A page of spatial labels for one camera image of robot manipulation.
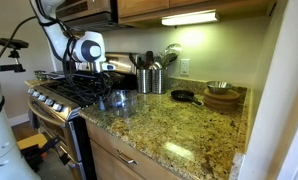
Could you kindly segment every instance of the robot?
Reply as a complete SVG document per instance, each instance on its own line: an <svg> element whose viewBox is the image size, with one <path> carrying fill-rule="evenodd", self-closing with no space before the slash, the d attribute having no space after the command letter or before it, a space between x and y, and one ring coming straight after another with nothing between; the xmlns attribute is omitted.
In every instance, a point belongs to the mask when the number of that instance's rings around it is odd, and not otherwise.
<svg viewBox="0 0 298 180"><path fill-rule="evenodd" d="M30 0L54 56L64 64L66 61L92 62L95 73L114 70L114 65L105 62L105 47L101 34L85 32L84 36L79 38L56 19L56 8L63 2L64 0ZM3 105L4 98L0 86L0 179L40 179L22 157Z"/></svg>

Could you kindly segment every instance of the cabinet door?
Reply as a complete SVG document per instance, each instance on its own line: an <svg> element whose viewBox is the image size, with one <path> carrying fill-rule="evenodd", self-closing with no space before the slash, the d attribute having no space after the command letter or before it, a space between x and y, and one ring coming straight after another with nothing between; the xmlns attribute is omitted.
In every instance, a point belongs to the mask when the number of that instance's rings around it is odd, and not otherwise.
<svg viewBox="0 0 298 180"><path fill-rule="evenodd" d="M205 1L211 1L211 0L170 0L170 7L183 6L183 5L194 4L194 3L205 2Z"/></svg>
<svg viewBox="0 0 298 180"><path fill-rule="evenodd" d="M169 8L169 0L118 0L119 17L145 14Z"/></svg>
<svg viewBox="0 0 298 180"><path fill-rule="evenodd" d="M92 140L90 142L98 179L143 179L97 143Z"/></svg>

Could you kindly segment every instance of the wooden cabinet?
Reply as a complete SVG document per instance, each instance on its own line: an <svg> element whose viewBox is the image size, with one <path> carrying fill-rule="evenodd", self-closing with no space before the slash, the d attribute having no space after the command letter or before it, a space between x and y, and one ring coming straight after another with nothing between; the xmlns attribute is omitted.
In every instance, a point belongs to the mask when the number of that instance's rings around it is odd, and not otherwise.
<svg viewBox="0 0 298 180"><path fill-rule="evenodd" d="M87 129L99 179L180 179L149 157L88 121Z"/></svg>
<svg viewBox="0 0 298 180"><path fill-rule="evenodd" d="M169 0L118 0L119 17L154 12L169 7Z"/></svg>
<svg viewBox="0 0 298 180"><path fill-rule="evenodd" d="M165 16L215 9L220 17L264 16L275 0L118 0L119 23L149 27Z"/></svg>

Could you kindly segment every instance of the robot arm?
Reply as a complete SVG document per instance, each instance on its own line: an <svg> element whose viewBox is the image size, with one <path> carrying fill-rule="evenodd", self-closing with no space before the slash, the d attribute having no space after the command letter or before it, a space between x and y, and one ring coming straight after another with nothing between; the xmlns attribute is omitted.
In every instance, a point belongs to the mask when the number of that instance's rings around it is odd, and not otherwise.
<svg viewBox="0 0 298 180"><path fill-rule="evenodd" d="M56 8L64 1L30 0L54 56L61 61L72 59L78 62L93 62L96 73L114 70L114 65L105 62L105 46L101 34L87 31L83 37L77 38L61 21L56 19Z"/></svg>

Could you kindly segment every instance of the electrical outlet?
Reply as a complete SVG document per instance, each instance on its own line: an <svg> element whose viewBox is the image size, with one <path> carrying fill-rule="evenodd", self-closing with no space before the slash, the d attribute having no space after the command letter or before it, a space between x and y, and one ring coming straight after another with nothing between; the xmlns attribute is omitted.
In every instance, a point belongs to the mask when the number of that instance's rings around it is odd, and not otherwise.
<svg viewBox="0 0 298 180"><path fill-rule="evenodd" d="M189 75L189 62L190 59L181 59L180 74Z"/></svg>

